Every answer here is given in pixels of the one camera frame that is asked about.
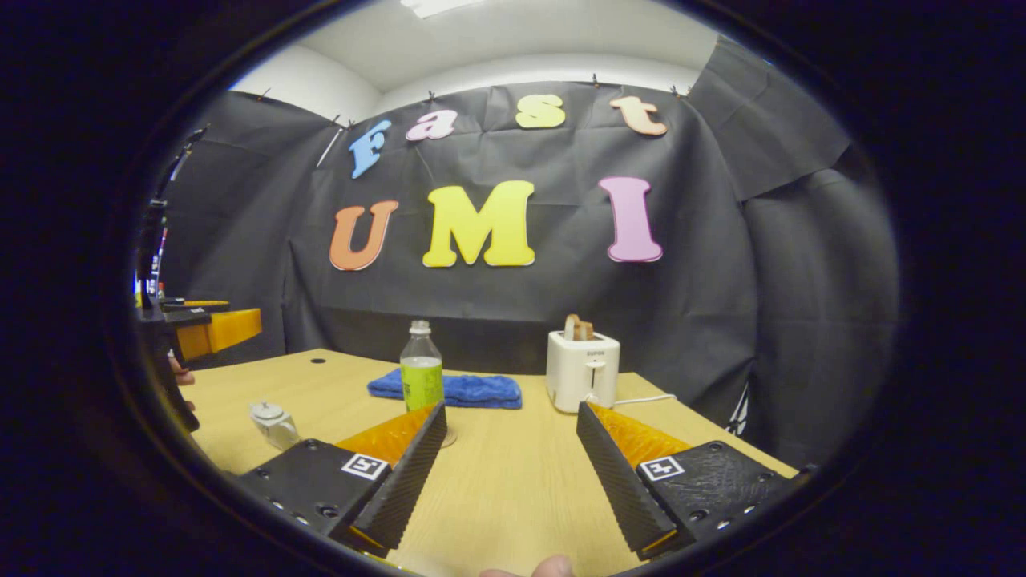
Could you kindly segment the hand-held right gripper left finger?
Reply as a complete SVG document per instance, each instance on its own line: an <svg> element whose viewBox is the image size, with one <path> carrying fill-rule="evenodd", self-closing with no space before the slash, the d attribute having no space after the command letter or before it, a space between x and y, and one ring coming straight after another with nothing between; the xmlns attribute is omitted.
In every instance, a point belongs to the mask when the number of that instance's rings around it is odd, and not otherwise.
<svg viewBox="0 0 1026 577"><path fill-rule="evenodd" d="M341 443L297 443L239 482L298 525L384 559L399 548L447 432L437 402Z"/></svg>

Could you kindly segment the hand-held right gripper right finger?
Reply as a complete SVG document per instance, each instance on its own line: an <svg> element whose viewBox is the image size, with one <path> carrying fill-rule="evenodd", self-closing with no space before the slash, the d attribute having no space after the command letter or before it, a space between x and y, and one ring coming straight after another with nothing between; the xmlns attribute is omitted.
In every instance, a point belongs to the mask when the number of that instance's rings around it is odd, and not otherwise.
<svg viewBox="0 0 1026 577"><path fill-rule="evenodd" d="M729 443L690 446L597 403L579 405L576 435L640 561L728 534L802 485Z"/></svg>

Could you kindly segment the green label water bottle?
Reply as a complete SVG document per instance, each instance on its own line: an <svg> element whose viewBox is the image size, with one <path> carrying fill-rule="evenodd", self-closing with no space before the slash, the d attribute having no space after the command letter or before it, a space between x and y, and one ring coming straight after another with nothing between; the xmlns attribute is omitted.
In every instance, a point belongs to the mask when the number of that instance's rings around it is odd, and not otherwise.
<svg viewBox="0 0 1026 577"><path fill-rule="evenodd" d="M426 319L415 319L399 358L401 391L406 410L420 410L444 399L442 357L431 339Z"/></svg>

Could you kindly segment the white ceramic teacup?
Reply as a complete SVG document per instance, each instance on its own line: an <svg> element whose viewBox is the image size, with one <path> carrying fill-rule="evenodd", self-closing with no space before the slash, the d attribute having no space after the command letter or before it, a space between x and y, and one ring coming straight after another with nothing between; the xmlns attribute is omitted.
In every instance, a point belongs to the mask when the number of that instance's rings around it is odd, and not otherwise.
<svg viewBox="0 0 1026 577"><path fill-rule="evenodd" d="M298 434L295 428L293 416L291 413L285 411L285 418L274 423L252 423L256 427L256 430L263 434L267 443L279 450L288 450L293 448L297 443L303 441L303 438Z"/></svg>

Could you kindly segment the white toaster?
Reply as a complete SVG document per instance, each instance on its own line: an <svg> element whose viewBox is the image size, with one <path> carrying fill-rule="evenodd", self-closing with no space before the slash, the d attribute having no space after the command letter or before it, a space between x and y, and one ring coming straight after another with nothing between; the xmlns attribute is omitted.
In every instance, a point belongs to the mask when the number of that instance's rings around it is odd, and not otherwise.
<svg viewBox="0 0 1026 577"><path fill-rule="evenodd" d="M592 340L571 341L561 331L548 334L546 385L561 413L578 413L580 403L611 408L620 375L620 343L595 333Z"/></svg>

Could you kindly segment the blue towel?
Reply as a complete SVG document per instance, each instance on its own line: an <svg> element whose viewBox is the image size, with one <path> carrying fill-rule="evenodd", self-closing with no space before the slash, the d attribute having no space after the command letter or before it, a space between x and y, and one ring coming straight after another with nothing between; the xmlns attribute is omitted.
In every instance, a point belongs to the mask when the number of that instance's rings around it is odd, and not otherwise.
<svg viewBox="0 0 1026 577"><path fill-rule="evenodd" d="M523 394L516 380L501 375L446 375L442 373L444 401L455 408L517 410ZM373 397L403 399L400 369L377 377L367 384Z"/></svg>

